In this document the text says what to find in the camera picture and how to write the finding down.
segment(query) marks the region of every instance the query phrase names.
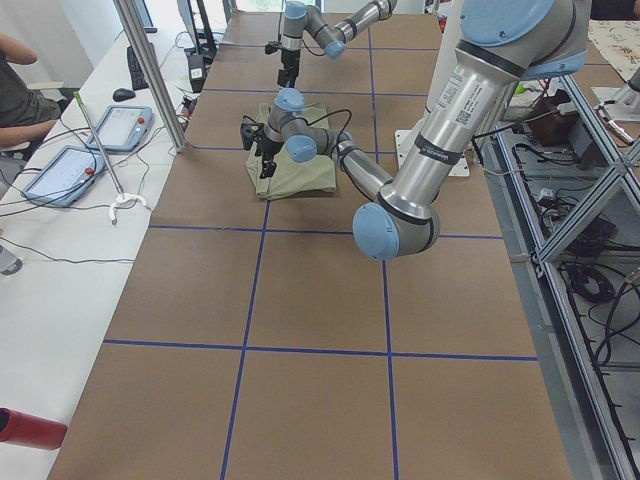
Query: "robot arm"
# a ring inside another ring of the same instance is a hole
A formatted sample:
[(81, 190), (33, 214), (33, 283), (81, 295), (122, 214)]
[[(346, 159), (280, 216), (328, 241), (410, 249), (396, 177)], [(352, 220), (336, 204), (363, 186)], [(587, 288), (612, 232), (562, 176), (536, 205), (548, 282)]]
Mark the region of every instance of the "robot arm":
[(281, 50), (283, 68), (278, 71), (278, 85), (294, 87), (300, 73), (300, 47), (305, 30), (322, 47), (325, 54), (335, 60), (342, 54), (345, 44), (375, 22), (388, 19), (397, 0), (373, 0), (335, 27), (329, 27), (320, 11), (311, 5), (288, 1), (284, 11), (284, 29), (281, 39), (270, 42), (265, 53)]
[(265, 136), (286, 142), (294, 159), (312, 158), (315, 144), (372, 200), (353, 221), (363, 253), (382, 260), (419, 253), (439, 235), (432, 202), (501, 92), (520, 79), (565, 75), (583, 65), (589, 11), (590, 0), (467, 0), (457, 64), (395, 178), (348, 136), (309, 127), (300, 118), (304, 99), (289, 89), (278, 95)]

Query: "red object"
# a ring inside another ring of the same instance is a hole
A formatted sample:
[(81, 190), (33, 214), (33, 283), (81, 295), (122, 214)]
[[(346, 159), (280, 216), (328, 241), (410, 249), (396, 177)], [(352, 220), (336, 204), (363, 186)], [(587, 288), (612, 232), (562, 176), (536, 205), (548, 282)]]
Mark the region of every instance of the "red object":
[(62, 445), (67, 428), (60, 422), (0, 408), (0, 442), (55, 450)]

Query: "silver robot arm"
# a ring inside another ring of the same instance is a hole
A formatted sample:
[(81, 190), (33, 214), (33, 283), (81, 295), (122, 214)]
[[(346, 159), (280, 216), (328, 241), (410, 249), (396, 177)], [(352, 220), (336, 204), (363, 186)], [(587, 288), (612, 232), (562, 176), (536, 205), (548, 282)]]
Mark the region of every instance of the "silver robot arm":
[(335, 60), (345, 50), (345, 44), (360, 32), (376, 22), (391, 17), (396, 3), (397, 0), (373, 0), (336, 26), (329, 27), (315, 6), (288, 1), (284, 10), (282, 38), (277, 42), (270, 42), (265, 47), (267, 54), (278, 50), (282, 52), (283, 68), (278, 71), (278, 85), (295, 86), (300, 73), (300, 49), (305, 31), (331, 60)]
[(590, 4), (466, 0), (457, 64), (395, 178), (346, 134), (309, 127), (301, 118), (304, 99), (293, 89), (278, 95), (263, 137), (284, 142), (297, 161), (313, 158), (315, 145), (371, 200), (353, 220), (356, 243), (367, 256), (388, 260), (424, 251), (440, 232), (432, 202), (501, 92), (520, 79), (551, 78), (582, 67)]

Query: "label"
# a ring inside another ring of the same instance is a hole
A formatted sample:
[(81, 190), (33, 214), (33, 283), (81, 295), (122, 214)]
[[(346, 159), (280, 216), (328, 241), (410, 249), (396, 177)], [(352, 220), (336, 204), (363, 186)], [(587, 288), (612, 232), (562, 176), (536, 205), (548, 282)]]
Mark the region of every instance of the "label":
[(484, 107), (493, 103), (494, 95), (495, 89), (489, 85), (453, 72), (436, 108), (445, 112), (447, 120), (464, 128), (473, 128), (480, 120)]

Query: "towel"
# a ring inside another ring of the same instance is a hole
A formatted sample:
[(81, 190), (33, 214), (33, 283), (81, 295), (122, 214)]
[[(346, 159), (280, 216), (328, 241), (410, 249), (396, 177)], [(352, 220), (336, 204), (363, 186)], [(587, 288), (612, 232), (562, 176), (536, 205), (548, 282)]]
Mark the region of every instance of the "towel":
[[(304, 107), (302, 114), (312, 122), (326, 115), (324, 104), (310, 104)], [(261, 103), (259, 107), (259, 122), (267, 121), (269, 105)], [(329, 128), (329, 121), (325, 118), (314, 125), (318, 128)], [(259, 198), (277, 200), (289, 197), (299, 192), (310, 190), (322, 190), (324, 192), (336, 191), (336, 169), (333, 161), (324, 155), (318, 155), (306, 163), (296, 163), (283, 147), (275, 157), (278, 165), (271, 178), (260, 178), (262, 164), (260, 157), (255, 156), (256, 145), (249, 152), (249, 159), (245, 163), (249, 177), (256, 187), (256, 195)]]

